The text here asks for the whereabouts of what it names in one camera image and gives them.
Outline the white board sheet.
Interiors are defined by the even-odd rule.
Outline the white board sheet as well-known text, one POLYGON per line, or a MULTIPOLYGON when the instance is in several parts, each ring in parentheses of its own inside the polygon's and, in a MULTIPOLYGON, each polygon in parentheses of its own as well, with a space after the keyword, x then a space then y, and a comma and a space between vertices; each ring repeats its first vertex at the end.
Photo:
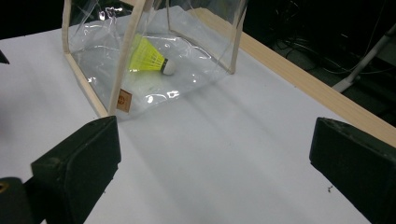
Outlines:
MULTIPOLYGON (((0 40, 0 177, 96 115, 51 31, 0 40)), ((245 52, 217 83, 119 125, 121 161, 86 224, 369 224, 308 159, 331 111, 245 52)))

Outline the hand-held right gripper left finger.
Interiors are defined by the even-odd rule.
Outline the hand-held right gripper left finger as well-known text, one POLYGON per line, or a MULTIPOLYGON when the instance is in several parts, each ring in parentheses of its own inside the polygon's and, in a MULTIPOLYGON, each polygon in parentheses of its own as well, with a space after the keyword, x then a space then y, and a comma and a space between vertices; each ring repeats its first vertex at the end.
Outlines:
POLYGON ((32 162, 37 219, 83 224, 121 161, 117 118, 91 121, 32 162))

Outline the clear plastic bag beige trim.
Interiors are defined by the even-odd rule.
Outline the clear plastic bag beige trim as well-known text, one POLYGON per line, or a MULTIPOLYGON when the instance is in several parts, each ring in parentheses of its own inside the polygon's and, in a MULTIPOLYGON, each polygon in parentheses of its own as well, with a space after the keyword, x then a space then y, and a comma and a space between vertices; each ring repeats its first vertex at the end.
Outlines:
POLYGON ((64 56, 101 117, 137 117, 233 74, 248 0, 64 0, 64 56), (176 64, 132 72, 135 35, 176 64))

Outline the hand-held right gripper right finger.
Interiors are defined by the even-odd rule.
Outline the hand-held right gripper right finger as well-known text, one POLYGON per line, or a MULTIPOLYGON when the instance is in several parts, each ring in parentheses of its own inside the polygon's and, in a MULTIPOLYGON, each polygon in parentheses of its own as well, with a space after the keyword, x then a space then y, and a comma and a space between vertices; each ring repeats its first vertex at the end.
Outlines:
POLYGON ((396 224, 396 147, 318 118, 309 160, 372 224, 396 224))

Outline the yellow shuttlecock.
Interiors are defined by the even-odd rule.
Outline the yellow shuttlecock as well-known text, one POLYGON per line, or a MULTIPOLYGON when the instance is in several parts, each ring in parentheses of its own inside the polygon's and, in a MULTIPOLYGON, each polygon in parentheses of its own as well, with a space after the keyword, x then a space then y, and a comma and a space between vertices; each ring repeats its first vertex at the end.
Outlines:
POLYGON ((175 73, 176 64, 165 58, 144 36, 135 35, 132 47, 134 52, 128 65, 132 72, 159 71, 167 76, 175 73))

